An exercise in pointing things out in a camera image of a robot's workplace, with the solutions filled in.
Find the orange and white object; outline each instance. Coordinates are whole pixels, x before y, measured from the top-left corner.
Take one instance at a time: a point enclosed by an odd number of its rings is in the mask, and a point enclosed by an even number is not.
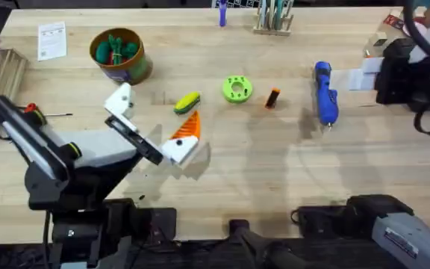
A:
[[[199,112],[192,116],[162,145],[162,153],[172,162],[180,164],[195,148],[200,139]]]

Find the cylindrical container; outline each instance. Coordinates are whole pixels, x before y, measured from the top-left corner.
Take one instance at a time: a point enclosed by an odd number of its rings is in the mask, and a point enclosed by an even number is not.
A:
[[[109,34],[112,34],[114,38],[122,38],[122,43],[124,45],[129,42],[136,43],[138,50],[135,56],[117,65],[98,63],[96,61],[97,46],[102,41],[108,41]],[[142,40],[135,32],[127,28],[113,28],[100,33],[90,44],[90,57],[101,67],[102,71],[104,71],[109,78],[120,83],[128,82],[130,85],[138,84],[145,78],[148,78],[152,72],[152,61],[144,51]]]

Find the butcher block table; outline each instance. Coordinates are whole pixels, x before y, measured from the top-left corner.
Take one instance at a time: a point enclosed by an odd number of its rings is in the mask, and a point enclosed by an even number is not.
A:
[[[133,123],[162,143],[190,116],[173,113],[199,91],[201,140],[180,167],[142,161],[108,198],[141,207],[177,209],[177,239],[224,238],[230,219],[250,221],[270,237],[299,237],[290,212],[301,205],[344,204],[357,194],[390,194],[430,225],[430,137],[413,127],[401,105],[375,103],[375,91],[338,90],[340,118],[320,128],[311,76],[317,61],[357,68],[363,47],[390,8],[295,8],[289,37],[252,33],[256,10],[216,9],[14,10],[1,47],[29,61],[17,105],[37,103],[58,131],[106,129],[103,104],[117,89],[89,56],[90,41],[109,28],[130,28],[154,63],[133,86]],[[37,61],[37,26],[66,23],[67,56]],[[244,75],[251,98],[228,103],[223,80]],[[281,89],[275,109],[264,103]],[[430,128],[430,114],[423,119]],[[0,244],[41,242],[44,213],[28,208],[26,164],[0,140]]]

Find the pen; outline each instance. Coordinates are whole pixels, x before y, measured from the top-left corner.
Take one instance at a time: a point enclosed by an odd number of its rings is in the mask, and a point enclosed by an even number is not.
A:
[[[223,27],[227,24],[227,18],[226,18],[227,0],[220,0],[219,9],[220,9],[220,27]]]

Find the paper note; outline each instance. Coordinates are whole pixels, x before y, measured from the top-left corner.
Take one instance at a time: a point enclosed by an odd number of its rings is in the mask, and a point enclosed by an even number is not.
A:
[[[44,61],[67,54],[66,24],[55,22],[39,25],[37,38],[37,60]]]

